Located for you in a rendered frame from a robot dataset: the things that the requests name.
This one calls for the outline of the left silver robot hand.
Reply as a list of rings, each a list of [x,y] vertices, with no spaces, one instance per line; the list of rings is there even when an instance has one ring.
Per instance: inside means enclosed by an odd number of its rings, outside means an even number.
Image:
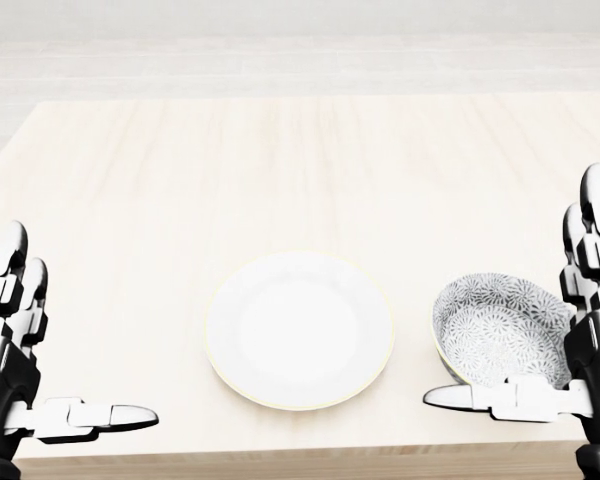
[[[89,405],[79,397],[50,398],[36,406],[41,380],[33,348],[44,340],[48,270],[29,259],[28,234],[12,221],[0,242],[0,480],[20,480],[13,458],[24,438],[45,444],[91,442],[102,433],[152,427],[151,409]]]

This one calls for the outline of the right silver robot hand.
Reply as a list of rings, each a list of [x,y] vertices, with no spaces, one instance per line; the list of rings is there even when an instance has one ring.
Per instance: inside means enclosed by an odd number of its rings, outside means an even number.
[[[561,414],[578,417],[587,444],[576,452],[584,480],[600,480],[600,163],[581,180],[580,200],[563,219],[567,264],[560,274],[562,295],[576,308],[564,347],[572,380],[556,389],[546,380],[516,376],[497,387],[443,386],[424,403],[464,411],[486,411],[501,421],[551,422]]]

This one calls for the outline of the grey floral patterned bowl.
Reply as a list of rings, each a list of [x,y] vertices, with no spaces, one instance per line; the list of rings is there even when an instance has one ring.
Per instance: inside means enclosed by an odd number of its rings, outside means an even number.
[[[447,284],[433,303],[434,345],[460,384],[495,386],[540,375],[555,388],[571,380],[564,338],[569,306],[533,282],[473,273]]]

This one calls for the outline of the white round plate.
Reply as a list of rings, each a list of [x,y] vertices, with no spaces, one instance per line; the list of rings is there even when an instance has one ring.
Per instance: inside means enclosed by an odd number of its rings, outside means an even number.
[[[389,362],[395,330],[387,296],[367,272],[292,250],[250,260],[222,282],[205,315],[204,346],[240,396],[314,411],[368,388]]]

